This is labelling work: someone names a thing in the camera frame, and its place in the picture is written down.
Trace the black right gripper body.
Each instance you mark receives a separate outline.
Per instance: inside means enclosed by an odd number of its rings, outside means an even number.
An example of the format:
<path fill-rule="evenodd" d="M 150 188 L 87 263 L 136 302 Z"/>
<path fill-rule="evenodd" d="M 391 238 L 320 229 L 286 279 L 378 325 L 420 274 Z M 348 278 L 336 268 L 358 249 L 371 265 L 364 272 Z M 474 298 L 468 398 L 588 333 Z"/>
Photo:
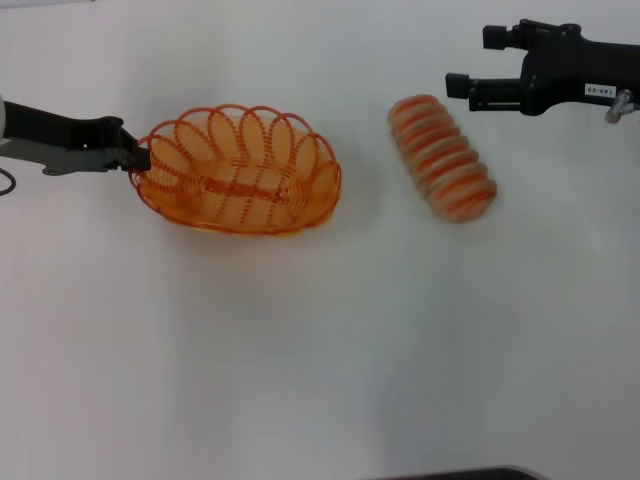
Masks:
<path fill-rule="evenodd" d="M 520 111 L 538 116 L 562 103 L 612 107 L 625 93 L 639 105 L 639 47 L 554 36 L 525 55 Z"/>

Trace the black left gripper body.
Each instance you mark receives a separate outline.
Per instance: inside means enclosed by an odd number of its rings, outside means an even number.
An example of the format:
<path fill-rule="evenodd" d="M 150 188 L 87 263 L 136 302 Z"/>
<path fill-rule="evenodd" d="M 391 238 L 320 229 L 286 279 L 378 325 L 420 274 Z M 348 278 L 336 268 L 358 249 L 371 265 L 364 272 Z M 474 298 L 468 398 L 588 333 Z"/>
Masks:
<path fill-rule="evenodd" d="M 3 155 L 45 168 L 123 168 L 123 121 L 74 119 L 5 101 Z"/>

